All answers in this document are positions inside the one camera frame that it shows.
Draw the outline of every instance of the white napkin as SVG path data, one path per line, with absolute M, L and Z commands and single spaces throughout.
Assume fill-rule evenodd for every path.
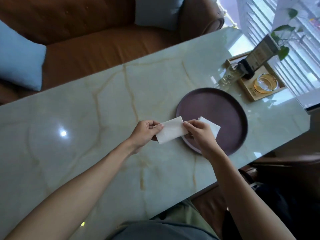
M 205 118 L 202 117 L 202 116 L 201 116 L 200 118 L 198 118 L 198 120 L 199 120 L 199 121 L 202 121 L 202 122 L 204 122 L 204 123 L 209 124 L 209 125 L 210 125 L 210 128 L 211 128 L 211 130 L 212 130 L 212 133 L 213 133 L 213 135 L 214 135 L 214 138 L 217 138 L 218 132 L 219 132 L 219 130 L 220 130 L 220 128 L 221 128 L 220 126 L 216 125 L 215 123 L 212 123 L 211 121 L 205 119 Z
M 183 126 L 182 117 L 177 117 L 175 119 L 166 121 L 162 123 L 163 129 L 158 134 L 156 134 L 159 144 L 163 144 L 177 137 L 186 135 L 188 130 Z

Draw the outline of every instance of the brown chair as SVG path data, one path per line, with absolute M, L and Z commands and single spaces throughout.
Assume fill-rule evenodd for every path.
M 320 154 L 261 157 L 242 168 L 255 181 L 292 188 L 320 202 Z M 220 239 L 227 203 L 218 182 L 190 197 L 191 202 Z
M 0 20 L 47 46 L 41 91 L 214 32 L 215 0 L 184 0 L 176 31 L 134 24 L 135 0 L 0 0 Z M 0 81 L 0 104 L 37 92 Z

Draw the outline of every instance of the round plate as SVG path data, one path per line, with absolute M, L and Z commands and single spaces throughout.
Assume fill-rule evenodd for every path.
M 183 121 L 204 117 L 221 128 L 217 143 L 227 155 L 235 153 L 248 133 L 246 113 L 238 101 L 227 92 L 216 88 L 199 88 L 189 92 L 180 101 L 176 116 Z M 201 153 L 195 140 L 182 137 L 193 150 Z

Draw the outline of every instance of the hand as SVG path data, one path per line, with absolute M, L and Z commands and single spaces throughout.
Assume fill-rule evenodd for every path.
M 155 135 L 162 131 L 163 125 L 155 120 L 140 121 L 136 128 L 134 128 L 132 134 L 128 138 L 133 145 L 133 154 L 136 154 L 140 149 L 146 145 L 149 141 L 156 141 Z
M 198 143 L 202 155 L 209 160 L 212 153 L 223 153 L 211 131 L 210 125 L 198 120 L 183 122 L 183 126 L 192 134 Z

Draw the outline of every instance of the marble table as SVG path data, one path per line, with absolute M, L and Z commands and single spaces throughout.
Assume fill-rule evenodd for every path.
M 251 49 L 240 30 L 224 28 L 1 106 L 0 238 L 139 120 L 174 118 L 186 93 L 212 87 L 227 58 Z M 249 122 L 244 145 L 230 157 L 237 168 L 309 129 L 309 115 L 288 90 L 253 103 L 237 84 L 228 92 Z M 150 142 L 125 162 L 71 239 L 104 239 L 123 221 L 153 217 L 215 181 L 209 162 L 181 138 Z

